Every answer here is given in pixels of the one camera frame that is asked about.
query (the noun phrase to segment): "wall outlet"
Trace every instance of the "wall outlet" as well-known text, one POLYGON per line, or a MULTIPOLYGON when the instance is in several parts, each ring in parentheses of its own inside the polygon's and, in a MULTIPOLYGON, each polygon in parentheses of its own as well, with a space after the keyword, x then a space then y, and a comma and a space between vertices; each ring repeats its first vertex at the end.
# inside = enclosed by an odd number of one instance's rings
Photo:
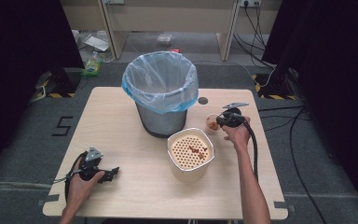
POLYGON ((248 7, 256 7, 256 3, 261 4, 261 0, 241 0, 241 7, 245 7, 245 1, 248 1, 248 7))

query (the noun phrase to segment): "black curtain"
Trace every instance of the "black curtain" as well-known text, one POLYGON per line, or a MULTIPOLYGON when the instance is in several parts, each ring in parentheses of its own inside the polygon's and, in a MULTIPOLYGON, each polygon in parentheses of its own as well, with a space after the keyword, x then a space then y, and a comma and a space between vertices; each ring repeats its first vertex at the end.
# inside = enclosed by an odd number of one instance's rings
POLYGON ((10 143, 39 77, 64 67, 83 63, 60 1, 1 0, 0 152, 10 143))
POLYGON ((267 51, 267 62, 298 71, 310 112, 358 191, 358 2, 283 0, 267 51))

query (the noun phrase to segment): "yellow and black tape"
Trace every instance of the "yellow and black tape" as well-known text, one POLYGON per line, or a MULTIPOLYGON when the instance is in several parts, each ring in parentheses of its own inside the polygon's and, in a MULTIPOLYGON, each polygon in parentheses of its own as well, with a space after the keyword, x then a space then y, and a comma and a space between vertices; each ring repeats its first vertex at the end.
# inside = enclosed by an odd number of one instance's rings
MULTIPOLYGON (((45 89, 48 89, 48 84, 55 85, 55 83, 50 82, 50 79, 51 79, 51 75, 48 76, 48 78, 43 82, 42 86, 44 86, 45 89)), ((36 96, 41 97, 42 92, 39 92, 36 96)), ((75 93, 74 92, 54 92, 54 91, 51 91, 51 92, 46 92, 46 96, 51 97, 51 98, 66 98, 66 97, 75 97, 75 93)))
POLYGON ((280 88, 279 91, 271 91, 270 88, 264 88, 261 87, 256 79, 257 75, 252 75, 254 81, 255 81, 255 91, 257 92, 258 97, 264 98, 264 99, 272 99, 272 100, 295 100, 296 97, 292 94, 292 92, 289 90, 290 87, 287 86, 286 90, 280 88))

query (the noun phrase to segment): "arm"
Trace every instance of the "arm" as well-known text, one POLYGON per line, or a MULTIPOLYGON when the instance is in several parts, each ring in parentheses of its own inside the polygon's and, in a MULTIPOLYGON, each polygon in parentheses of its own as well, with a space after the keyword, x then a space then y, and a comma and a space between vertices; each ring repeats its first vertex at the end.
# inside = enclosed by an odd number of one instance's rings
MULTIPOLYGON (((80 160, 77 162, 75 169, 78 169, 79 163, 80 160)), ((100 171, 89 181, 82 180, 79 174, 72 176, 68 200, 65 208, 62 210, 60 224, 70 224, 74 222, 78 209, 83 202, 89 198, 92 189, 103 175, 104 171, 100 171)))
POLYGON ((226 140, 234 144, 240 170, 241 205, 244 223, 270 223, 269 208, 253 172, 248 154, 249 132, 245 126, 237 128, 223 126, 226 140))

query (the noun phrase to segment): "person's right hand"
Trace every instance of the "person's right hand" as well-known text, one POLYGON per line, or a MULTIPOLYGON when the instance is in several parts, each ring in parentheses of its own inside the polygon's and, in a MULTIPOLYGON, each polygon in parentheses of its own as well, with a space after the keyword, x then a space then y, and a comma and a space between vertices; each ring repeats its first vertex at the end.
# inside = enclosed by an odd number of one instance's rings
MULTIPOLYGON (((250 124, 250 118, 245 117, 246 121, 250 124)), ((229 140, 234 144, 235 149, 239 149, 242 147, 247 147, 250 134, 248 129, 242 124, 236 128, 228 127, 224 125, 222 130, 227 133, 225 140, 229 140)))

